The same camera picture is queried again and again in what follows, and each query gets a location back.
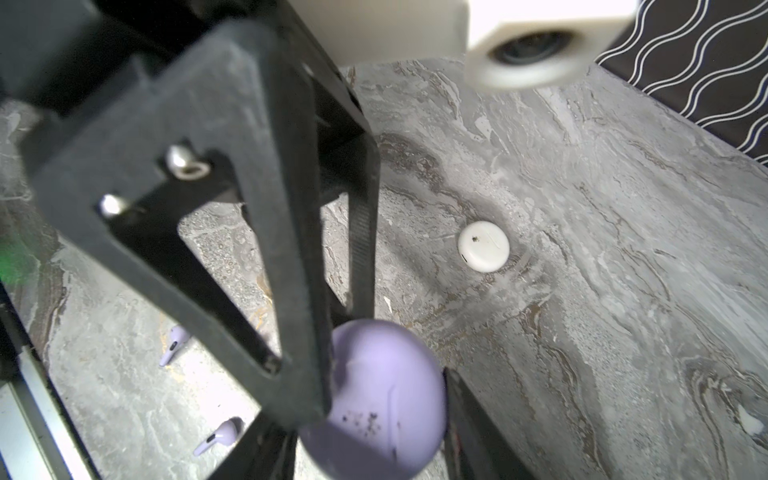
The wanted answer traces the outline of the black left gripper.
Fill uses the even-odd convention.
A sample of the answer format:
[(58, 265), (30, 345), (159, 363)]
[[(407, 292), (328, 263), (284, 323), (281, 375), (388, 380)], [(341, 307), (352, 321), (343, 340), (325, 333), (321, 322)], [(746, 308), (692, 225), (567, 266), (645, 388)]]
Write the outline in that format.
[(285, 1), (5, 1), (1, 94), (46, 115), (20, 144), (46, 220), (298, 427), (331, 405), (312, 87), (275, 27), (227, 21), (271, 11), (311, 68), (321, 202), (376, 201), (379, 162), (337, 157), (359, 102)]

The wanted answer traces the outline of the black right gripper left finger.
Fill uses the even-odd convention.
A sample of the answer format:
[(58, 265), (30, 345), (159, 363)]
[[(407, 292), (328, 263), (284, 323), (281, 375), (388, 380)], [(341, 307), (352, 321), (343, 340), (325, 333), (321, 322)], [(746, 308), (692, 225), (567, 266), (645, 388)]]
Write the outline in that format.
[(211, 480), (293, 480), (297, 432), (286, 430), (261, 412)]

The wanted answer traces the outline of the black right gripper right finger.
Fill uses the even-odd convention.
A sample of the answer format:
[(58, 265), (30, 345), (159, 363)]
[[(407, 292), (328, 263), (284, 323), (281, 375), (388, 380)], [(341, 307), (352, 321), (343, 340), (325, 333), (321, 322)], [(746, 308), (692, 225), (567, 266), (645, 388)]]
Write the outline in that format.
[(443, 370), (447, 394), (444, 458), (448, 477), (535, 479), (456, 370)]

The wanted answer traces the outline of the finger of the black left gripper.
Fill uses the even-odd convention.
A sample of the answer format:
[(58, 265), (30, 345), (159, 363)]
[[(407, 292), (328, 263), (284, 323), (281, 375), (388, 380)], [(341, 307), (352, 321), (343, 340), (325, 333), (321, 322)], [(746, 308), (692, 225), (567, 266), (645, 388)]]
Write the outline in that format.
[(323, 203), (348, 197), (350, 285), (346, 303), (328, 289), (330, 318), (337, 327), (375, 313), (375, 262), (380, 189), (375, 139), (362, 134), (323, 156)]

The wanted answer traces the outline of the purple earbud charging case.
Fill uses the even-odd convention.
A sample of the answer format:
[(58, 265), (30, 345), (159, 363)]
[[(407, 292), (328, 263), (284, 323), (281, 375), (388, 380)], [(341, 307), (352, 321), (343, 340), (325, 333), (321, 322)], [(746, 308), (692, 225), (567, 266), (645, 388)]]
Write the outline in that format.
[(413, 479), (447, 428), (447, 394), (432, 351), (393, 322), (360, 319), (332, 332), (332, 407), (299, 436), (331, 479)]

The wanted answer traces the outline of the white earbud charging case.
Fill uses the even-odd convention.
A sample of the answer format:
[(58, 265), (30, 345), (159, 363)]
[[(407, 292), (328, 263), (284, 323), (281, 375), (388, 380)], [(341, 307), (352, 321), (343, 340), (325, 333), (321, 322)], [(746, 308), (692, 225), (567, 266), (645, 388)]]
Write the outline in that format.
[(459, 233), (457, 247), (465, 264), (480, 273), (500, 270), (511, 252), (507, 235), (499, 226), (488, 221), (467, 225)]

